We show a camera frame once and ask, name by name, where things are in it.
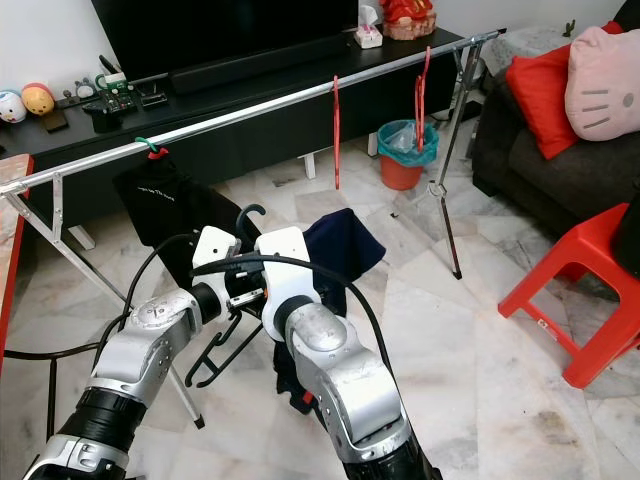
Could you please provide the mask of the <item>navy garment red stripes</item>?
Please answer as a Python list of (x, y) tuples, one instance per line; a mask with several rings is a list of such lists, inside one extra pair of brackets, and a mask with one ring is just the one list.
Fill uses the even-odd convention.
[[(303, 232), (303, 238), (310, 261), (342, 275), (344, 282), (356, 282), (378, 265), (387, 252), (349, 207), (317, 219)], [(317, 401), (302, 387), (291, 353), (282, 342), (275, 343), (273, 366), (276, 390), (288, 394), (294, 410), (302, 415), (311, 413)]]

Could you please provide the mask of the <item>red plastic hanger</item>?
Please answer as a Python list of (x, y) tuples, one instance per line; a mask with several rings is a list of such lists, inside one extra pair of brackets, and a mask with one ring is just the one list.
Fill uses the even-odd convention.
[(342, 168), (342, 155), (340, 155), (340, 77), (334, 76), (332, 82), (332, 137), (333, 137), (333, 157), (334, 157), (334, 189), (340, 189), (340, 168)]
[(413, 91), (413, 138), (416, 142), (417, 152), (425, 150), (425, 116), (426, 116), (426, 83), (428, 83), (428, 73), (431, 59), (433, 59), (433, 49), (426, 47), (424, 58), (422, 58), (422, 70), (415, 79), (415, 91)]

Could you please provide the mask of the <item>black TV console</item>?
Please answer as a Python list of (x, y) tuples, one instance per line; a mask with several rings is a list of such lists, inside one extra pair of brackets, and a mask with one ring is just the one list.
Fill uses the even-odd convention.
[[(37, 172), (74, 160), (100, 154), (131, 142), (138, 136), (151, 137), (215, 116), (233, 113), (271, 99), (332, 82), (333, 76), (349, 76), (390, 61), (408, 58), (426, 47), (438, 49), (458, 40), (447, 29), (415, 41), (390, 41), (380, 49), (348, 52), (344, 56), (308, 61), (291, 69), (223, 84), (195, 93), (175, 93), (168, 79), (160, 83), (166, 95), (164, 105), (122, 116), (115, 131), (93, 131), (91, 116), (81, 108), (67, 113), (68, 127), (49, 133), (36, 119), (3, 127), (0, 143), (4, 154), (29, 154)], [(366, 140), (381, 125), (413, 115), (413, 84), (422, 72), (421, 63), (388, 73), (355, 86), (340, 87), (340, 128), (342, 138)], [(316, 97), (300, 104), (243, 120), (236, 124), (198, 134), (168, 145), (170, 159), (191, 177), (215, 184), (265, 166), (294, 161), (333, 146), (332, 95)], [(87, 221), (123, 210), (113, 178), (145, 161), (142, 154), (95, 166), (64, 180), (63, 223), (77, 227)]]

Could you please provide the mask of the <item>orange bin green liner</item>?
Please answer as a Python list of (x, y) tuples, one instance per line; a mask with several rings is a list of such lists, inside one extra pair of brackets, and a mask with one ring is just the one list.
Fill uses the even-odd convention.
[(419, 183), (425, 166), (434, 163), (439, 134), (434, 125), (424, 124), (420, 132), (416, 120), (388, 122), (376, 132), (381, 163), (381, 179), (390, 189), (406, 191)]

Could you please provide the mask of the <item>silver metal clothes rack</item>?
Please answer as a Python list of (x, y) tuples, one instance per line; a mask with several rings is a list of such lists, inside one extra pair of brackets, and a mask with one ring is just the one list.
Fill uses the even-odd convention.
[[(470, 37), (458, 36), (458, 40), (442, 47), (431, 47), (431, 59), (429, 74), (440, 70), (445, 78), (445, 86), (439, 88), (430, 88), (428, 91), (428, 108), (435, 111), (442, 105), (448, 105), (452, 113), (458, 113), (465, 105), (465, 99), (460, 93), (460, 82), (462, 79), (474, 78), (477, 69), (480, 68), (480, 49), (481, 46), (497, 37), (497, 32), (490, 31), (480, 33)], [(404, 67), (411, 67), (415, 63), (421, 63), (424, 58), (424, 52), (416, 52), (408, 58), (390, 61), (388, 64), (380, 65), (380, 67), (360, 70), (360, 72), (349, 74), (349, 76), (340, 77), (340, 87), (355, 86), (355, 84), (369, 81), (371, 78), (381, 76), (390, 70), (398, 70)], [(241, 110), (230, 111), (230, 113), (215, 116), (215, 118), (207, 119), (205, 122), (197, 122), (195, 124), (186, 125), (186, 127), (174, 129), (161, 134), (154, 134), (151, 137), (145, 137), (151, 140), (156, 146), (172, 145), (174, 142), (188, 140), (198, 136), (198, 134), (210, 133), (216, 129), (228, 127), (228, 125), (236, 124), (260, 116), (266, 113), (273, 113), (275, 110), (288, 108), (288, 106), (300, 104), (311, 99), (316, 99), (332, 93), (332, 82), (325, 84), (316, 84), (314, 87), (308, 87), (306, 90), (294, 91), (271, 99), (261, 104), (248, 106)], [(122, 160), (124, 157), (142, 154), (146, 155), (147, 147), (143, 143), (137, 143), (132, 140), (125, 145), (110, 148), (100, 154), (95, 154), (82, 159), (74, 160), (72, 163), (65, 163), (54, 168), (37, 172), (35, 169), (35, 160), (31, 157), (32, 173), (26, 177), (14, 180), (5, 180), (0, 187), (1, 204), (10, 209), (17, 210), (29, 228), (36, 230), (47, 242), (60, 253), (64, 259), (76, 268), (79, 273), (86, 276), (93, 285), (96, 285), (100, 291), (115, 302), (116, 306), (123, 306), (125, 302), (125, 292), (123, 289), (116, 287), (106, 279), (104, 275), (96, 269), (95, 265), (84, 259), (81, 252), (74, 251), (72, 247), (64, 242), (63, 233), (67, 227), (63, 223), (63, 189), (64, 180), (76, 173), (87, 172), (95, 166), (108, 165), (111, 161)]]

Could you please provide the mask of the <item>black angular gadget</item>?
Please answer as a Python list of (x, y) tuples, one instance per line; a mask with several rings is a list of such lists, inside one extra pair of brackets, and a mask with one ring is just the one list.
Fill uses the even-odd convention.
[(110, 108), (108, 105), (90, 104), (83, 106), (84, 113), (90, 115), (92, 119), (93, 131), (96, 133), (108, 133), (119, 131), (123, 125), (123, 116), (127, 110)]

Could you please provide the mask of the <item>green circuit board device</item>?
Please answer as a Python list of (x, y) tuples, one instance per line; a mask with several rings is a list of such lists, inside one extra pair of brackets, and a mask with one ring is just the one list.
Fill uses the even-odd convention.
[(136, 110), (140, 106), (136, 88), (128, 82), (124, 73), (100, 74), (93, 82), (96, 84), (105, 113), (124, 113)]

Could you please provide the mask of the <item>black flat-screen television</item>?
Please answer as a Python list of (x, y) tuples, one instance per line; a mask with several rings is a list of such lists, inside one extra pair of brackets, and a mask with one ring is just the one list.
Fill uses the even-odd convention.
[(125, 74), (229, 61), (356, 27), (358, 0), (90, 0)]

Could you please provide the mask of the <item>white tissue box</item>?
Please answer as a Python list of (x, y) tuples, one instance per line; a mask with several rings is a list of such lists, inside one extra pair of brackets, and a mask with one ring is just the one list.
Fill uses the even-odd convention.
[(383, 36), (378, 28), (379, 19), (375, 6), (358, 5), (355, 40), (361, 49), (378, 49), (383, 44)]

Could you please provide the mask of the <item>yellow round plush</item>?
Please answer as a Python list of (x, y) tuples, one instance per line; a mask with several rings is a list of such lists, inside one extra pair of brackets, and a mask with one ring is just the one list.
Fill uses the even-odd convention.
[(44, 116), (56, 108), (56, 100), (46, 84), (28, 83), (20, 90), (20, 101), (24, 108), (36, 116)]

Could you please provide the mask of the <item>dark brown sofa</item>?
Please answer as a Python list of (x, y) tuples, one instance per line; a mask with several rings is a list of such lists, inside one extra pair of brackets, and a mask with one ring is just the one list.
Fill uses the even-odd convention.
[(603, 142), (576, 140), (545, 157), (504, 73), (490, 83), (468, 151), (477, 188), (506, 196), (558, 236), (627, 204), (640, 179), (640, 132)]

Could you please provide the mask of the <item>red laughing Buddha statue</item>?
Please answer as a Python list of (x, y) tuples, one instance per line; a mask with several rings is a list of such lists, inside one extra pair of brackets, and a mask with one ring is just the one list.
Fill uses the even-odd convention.
[(379, 0), (379, 5), (385, 37), (410, 41), (435, 31), (436, 13), (431, 0)]

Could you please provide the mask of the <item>red plastic stool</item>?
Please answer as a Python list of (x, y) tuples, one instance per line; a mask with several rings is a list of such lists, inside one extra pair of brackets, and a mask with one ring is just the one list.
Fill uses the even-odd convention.
[[(564, 369), (563, 379), (571, 387), (589, 387), (618, 357), (640, 348), (640, 279), (623, 270), (611, 252), (614, 233), (627, 209), (627, 204), (614, 206), (568, 230), (497, 306), (498, 314), (504, 317), (525, 311), (570, 353), (570, 365)], [(603, 280), (620, 296), (620, 307), (585, 346), (577, 346), (571, 335), (532, 300), (557, 276), (577, 282), (588, 273)]]

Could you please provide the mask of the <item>grey lace-covered side table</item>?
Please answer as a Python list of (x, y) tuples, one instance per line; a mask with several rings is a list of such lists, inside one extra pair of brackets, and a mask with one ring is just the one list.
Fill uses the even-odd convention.
[(516, 58), (538, 58), (547, 52), (570, 44), (571, 37), (562, 28), (529, 27), (508, 29), (481, 47), (480, 59), (493, 76), (511, 67)]

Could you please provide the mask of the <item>pink Hello Kitty pillow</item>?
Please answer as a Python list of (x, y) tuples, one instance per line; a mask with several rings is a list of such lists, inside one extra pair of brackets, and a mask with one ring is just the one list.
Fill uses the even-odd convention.
[(640, 29), (589, 27), (572, 42), (564, 108), (581, 140), (640, 131)]

